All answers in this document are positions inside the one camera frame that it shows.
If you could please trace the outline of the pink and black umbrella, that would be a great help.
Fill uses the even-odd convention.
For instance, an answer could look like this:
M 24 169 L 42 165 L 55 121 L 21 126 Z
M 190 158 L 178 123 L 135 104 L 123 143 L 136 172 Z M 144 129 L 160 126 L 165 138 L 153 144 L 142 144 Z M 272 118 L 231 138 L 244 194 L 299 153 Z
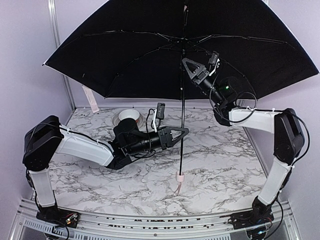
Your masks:
M 69 78 L 104 98 L 208 99 L 226 125 L 240 98 L 261 99 L 319 73 L 261 0 L 110 0 L 60 45 Z M 212 76 L 196 85 L 183 58 Z

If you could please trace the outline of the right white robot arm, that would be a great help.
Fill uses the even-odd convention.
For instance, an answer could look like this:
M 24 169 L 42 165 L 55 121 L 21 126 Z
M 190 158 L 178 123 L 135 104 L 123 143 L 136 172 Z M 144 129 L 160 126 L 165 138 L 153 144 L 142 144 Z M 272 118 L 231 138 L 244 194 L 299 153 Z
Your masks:
M 245 85 L 235 76 L 218 81 L 221 72 L 219 61 L 219 58 L 212 60 L 211 66 L 206 68 L 189 58 L 182 59 L 191 82 L 208 97 L 217 122 L 224 126 L 239 126 L 273 134 L 273 163 L 249 215 L 254 222 L 267 215 L 288 182 L 295 163 L 302 158 L 300 152 L 305 144 L 305 136 L 301 126 L 304 122 L 293 108 L 258 109 L 255 106 L 238 105 L 240 98 L 257 97 L 252 90 L 245 89 Z

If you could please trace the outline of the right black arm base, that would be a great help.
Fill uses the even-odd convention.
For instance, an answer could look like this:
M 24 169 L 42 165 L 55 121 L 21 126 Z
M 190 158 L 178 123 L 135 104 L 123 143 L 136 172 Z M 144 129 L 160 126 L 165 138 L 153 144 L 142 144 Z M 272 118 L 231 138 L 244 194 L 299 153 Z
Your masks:
M 253 219 L 252 211 L 244 211 L 231 214 L 227 222 L 232 224 L 233 228 L 237 230 L 265 223 L 271 223 L 274 219 L 275 218 L 273 214 L 270 213 L 267 213 L 266 216 L 258 217 L 258 219 Z

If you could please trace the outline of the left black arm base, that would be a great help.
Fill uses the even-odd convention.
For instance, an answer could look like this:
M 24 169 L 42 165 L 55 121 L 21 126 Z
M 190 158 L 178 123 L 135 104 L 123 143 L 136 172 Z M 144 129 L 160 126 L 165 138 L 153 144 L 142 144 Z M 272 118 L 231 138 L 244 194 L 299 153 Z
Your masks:
M 53 224 L 62 223 L 67 227 L 76 228 L 79 222 L 80 214 L 78 212 L 63 210 L 58 216 L 44 216 L 40 212 L 37 212 L 36 218 L 45 222 Z

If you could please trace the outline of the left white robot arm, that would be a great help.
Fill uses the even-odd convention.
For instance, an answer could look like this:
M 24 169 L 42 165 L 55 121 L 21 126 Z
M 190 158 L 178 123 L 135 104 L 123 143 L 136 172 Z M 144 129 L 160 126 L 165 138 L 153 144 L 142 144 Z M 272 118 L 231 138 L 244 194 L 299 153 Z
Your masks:
M 30 186 L 37 194 L 39 214 L 46 220 L 59 220 L 65 213 L 59 209 L 52 188 L 49 166 L 55 155 L 87 160 L 112 170 L 120 170 L 146 158 L 156 149 L 166 150 L 181 141 L 189 129 L 162 126 L 154 131 L 140 131 L 132 118 L 121 120 L 113 128 L 115 138 L 107 143 L 62 126 L 50 115 L 24 137 L 22 163 Z

